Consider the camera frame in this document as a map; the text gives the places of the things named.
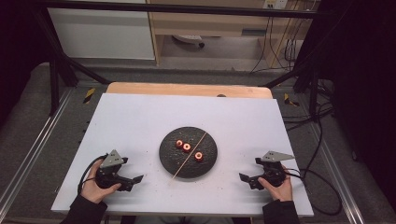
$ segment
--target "tripod leg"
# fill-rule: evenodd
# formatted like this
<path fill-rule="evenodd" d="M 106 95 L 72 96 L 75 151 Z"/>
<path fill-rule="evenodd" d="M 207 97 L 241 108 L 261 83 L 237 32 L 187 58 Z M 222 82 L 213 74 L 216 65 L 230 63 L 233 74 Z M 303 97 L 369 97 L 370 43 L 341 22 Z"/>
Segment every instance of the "tripod leg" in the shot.
<path fill-rule="evenodd" d="M 267 84 L 261 85 L 259 87 L 266 87 L 268 89 L 272 89 L 273 87 L 279 85 L 280 83 L 288 80 L 291 77 L 297 77 L 300 76 L 301 73 L 305 70 L 305 65 L 301 65 L 297 68 L 294 68 L 292 71 L 289 71 L 287 74 L 278 77 L 277 79 L 268 82 Z"/>

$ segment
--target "black sleeve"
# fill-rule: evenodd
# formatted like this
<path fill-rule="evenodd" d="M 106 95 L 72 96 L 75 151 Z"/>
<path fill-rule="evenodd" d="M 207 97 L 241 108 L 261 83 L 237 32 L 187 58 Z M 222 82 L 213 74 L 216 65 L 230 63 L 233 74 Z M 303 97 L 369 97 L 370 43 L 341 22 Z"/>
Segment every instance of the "black sleeve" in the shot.
<path fill-rule="evenodd" d="M 70 205 L 70 211 L 61 224 L 99 224 L 106 209 L 105 203 L 92 203 L 78 195 Z"/>
<path fill-rule="evenodd" d="M 262 208 L 262 213 L 264 214 L 265 224 L 300 223 L 293 201 L 273 201 Z"/>

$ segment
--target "round dark tray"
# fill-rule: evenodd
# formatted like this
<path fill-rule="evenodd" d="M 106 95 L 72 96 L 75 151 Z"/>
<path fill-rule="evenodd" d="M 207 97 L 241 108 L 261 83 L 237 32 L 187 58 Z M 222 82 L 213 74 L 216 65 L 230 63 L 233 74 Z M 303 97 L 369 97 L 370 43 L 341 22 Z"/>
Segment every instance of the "round dark tray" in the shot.
<path fill-rule="evenodd" d="M 182 127 L 173 130 L 165 136 L 160 146 L 160 161 L 163 167 L 171 174 L 174 175 L 183 162 L 189 157 L 192 150 L 198 144 L 202 136 L 205 134 L 204 130 L 195 127 Z M 191 145 L 189 153 L 184 152 L 182 149 L 176 147 L 176 141 L 182 140 L 183 143 Z M 197 161 L 194 158 L 195 153 L 202 152 L 203 159 Z M 215 164 L 218 157 L 218 148 L 215 140 L 206 133 L 205 137 L 192 152 L 189 159 L 178 172 L 177 177 L 181 178 L 195 178 L 206 174 Z"/>

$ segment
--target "floor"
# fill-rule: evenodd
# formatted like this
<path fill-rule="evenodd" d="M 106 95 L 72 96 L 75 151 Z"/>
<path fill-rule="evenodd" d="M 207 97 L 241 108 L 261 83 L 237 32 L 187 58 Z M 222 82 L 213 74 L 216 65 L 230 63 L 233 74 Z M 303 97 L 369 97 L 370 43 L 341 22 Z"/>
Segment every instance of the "floor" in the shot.
<path fill-rule="evenodd" d="M 180 43 L 171 36 L 165 38 L 163 61 L 160 65 L 153 62 L 107 61 L 95 63 L 87 60 L 88 66 L 95 72 L 117 81 L 138 82 L 169 82 L 194 84 L 222 84 L 257 86 L 264 84 L 287 72 L 287 69 L 262 70 L 251 73 L 260 59 L 261 51 L 257 39 L 254 38 L 224 38 L 204 37 L 205 47 Z M 287 66 L 285 59 L 279 59 Z M 255 68 L 267 69 L 263 60 Z M 3 223 L 59 223 L 64 215 L 50 211 L 56 197 L 56 189 L 62 184 L 68 166 L 78 150 L 78 141 L 84 136 L 84 130 L 89 126 L 94 109 L 106 86 L 92 82 L 86 76 L 78 73 L 81 80 L 79 86 L 72 90 L 62 88 L 63 92 L 71 92 L 64 111 L 57 120 L 55 128 L 49 130 L 49 138 L 42 146 L 40 154 L 31 157 L 32 164 L 29 175 L 18 183 L 18 194 L 9 199 L 10 207 L 4 207 L 5 197 L 1 198 L 2 214 L 7 210 Z M 33 72 L 20 102 L 14 107 L 7 123 L 0 129 L 0 154 L 9 158 L 7 165 L 1 170 L 0 191 L 9 187 L 14 175 L 22 164 L 38 134 L 49 120 L 50 84 L 48 67 L 39 66 Z M 295 94 L 292 90 L 294 78 L 273 88 L 274 97 L 285 120 L 306 115 L 306 94 Z M 96 91 L 89 104 L 82 103 L 87 90 L 95 87 Z M 294 103 L 285 104 L 285 93 Z M 319 103 L 326 102 L 319 98 Z M 340 130 L 336 117 L 327 116 L 322 120 L 324 141 L 322 147 L 330 152 L 341 170 L 350 196 L 359 208 L 363 222 L 351 220 L 350 211 L 344 203 L 345 210 L 337 216 L 326 216 L 315 210 L 314 217 L 302 219 L 303 223 L 396 223 L 396 215 L 389 207 L 387 200 L 376 187 L 364 164 L 352 160 L 347 141 Z M 317 124 L 307 123 L 297 129 L 288 131 L 290 143 L 296 160 L 304 168 L 318 144 L 316 137 Z M 326 179 L 333 180 L 333 175 L 326 162 L 325 150 L 319 152 L 312 168 Z M 308 180 L 308 196 L 311 203 L 326 210 L 334 211 L 338 201 L 334 193 L 320 180 L 310 177 Z M 260 218 L 254 218 L 255 223 L 262 223 Z"/>

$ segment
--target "hand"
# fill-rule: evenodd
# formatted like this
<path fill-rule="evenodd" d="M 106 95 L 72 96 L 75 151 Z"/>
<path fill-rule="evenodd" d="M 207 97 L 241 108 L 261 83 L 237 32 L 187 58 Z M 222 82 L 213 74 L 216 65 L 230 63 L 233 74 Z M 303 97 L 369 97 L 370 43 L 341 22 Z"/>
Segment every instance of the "hand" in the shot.
<path fill-rule="evenodd" d="M 101 202 L 107 195 L 114 193 L 121 187 L 121 184 L 115 184 L 108 189 L 101 189 L 96 185 L 95 175 L 103 160 L 99 160 L 93 164 L 90 173 L 88 174 L 87 181 L 81 191 L 81 196 L 93 203 Z"/>
<path fill-rule="evenodd" d="M 286 170 L 286 167 L 284 165 L 282 166 L 285 172 L 289 173 L 289 171 Z M 267 180 L 265 180 L 262 177 L 259 177 L 259 182 L 260 184 L 262 184 L 263 187 L 265 187 L 266 189 L 268 189 L 268 191 L 270 191 L 271 196 L 273 197 L 274 200 L 280 200 L 281 202 L 293 200 L 293 191 L 291 189 L 291 182 L 289 175 L 286 175 L 285 181 L 283 181 L 283 184 L 279 187 L 272 186 Z"/>

